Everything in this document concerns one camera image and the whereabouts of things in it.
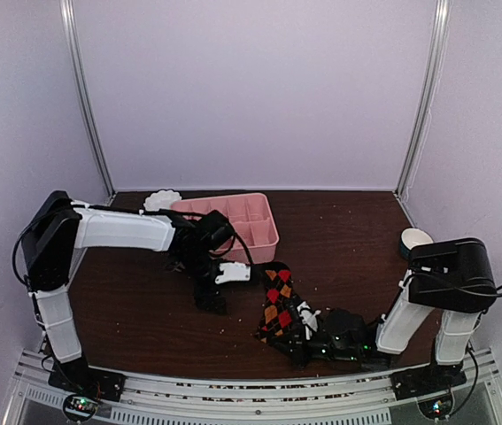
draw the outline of brown table surface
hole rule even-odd
[[[234,192],[182,192],[184,198]],[[326,311],[342,307],[366,321],[386,313],[406,262],[398,239],[409,226],[389,192],[267,191],[280,234],[276,259],[292,270],[297,293]],[[121,192],[113,206],[138,208],[150,192]],[[194,378],[291,378],[359,372],[352,363],[290,360],[252,335],[264,291],[231,286],[228,315],[198,311],[185,274],[164,270],[165,253],[89,249],[70,297],[84,351],[93,366]],[[429,360],[432,314],[399,365]]]

